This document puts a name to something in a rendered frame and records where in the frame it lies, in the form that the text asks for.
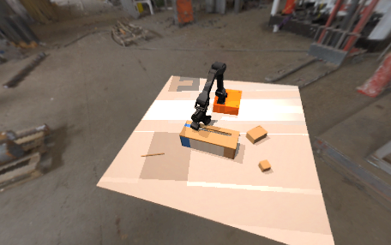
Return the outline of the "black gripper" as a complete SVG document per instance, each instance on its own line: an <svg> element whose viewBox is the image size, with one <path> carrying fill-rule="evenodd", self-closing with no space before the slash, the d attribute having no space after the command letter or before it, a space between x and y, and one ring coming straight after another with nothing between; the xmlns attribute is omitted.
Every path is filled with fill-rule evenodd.
<svg viewBox="0 0 391 245"><path fill-rule="evenodd" d="M192 122L191 124L190 124L190 127L192 128L192 129L195 129L195 130L198 130L199 128L200 128L200 121L197 123L197 122Z"/></svg>

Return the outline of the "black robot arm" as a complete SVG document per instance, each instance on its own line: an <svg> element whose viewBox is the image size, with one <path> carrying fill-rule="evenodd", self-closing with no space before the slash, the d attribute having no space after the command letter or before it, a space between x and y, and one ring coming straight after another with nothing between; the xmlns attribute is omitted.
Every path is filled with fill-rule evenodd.
<svg viewBox="0 0 391 245"><path fill-rule="evenodd" d="M195 102L195 113L191 116L191 120L195 123L203 122L204 125L208 125L211 122L211 115L206 115L209 106L210 92L216 78L217 89L215 96L218 97L217 104L224 105L228 93L224 88L223 74L226 71L226 65L224 63L215 62L211 65L211 69L208 71L208 78L202 92L199 94ZM199 106L198 106L199 105ZM205 116L204 116L205 115ZM202 118L204 116L204 118ZM202 118L202 119L201 119Z"/></svg>

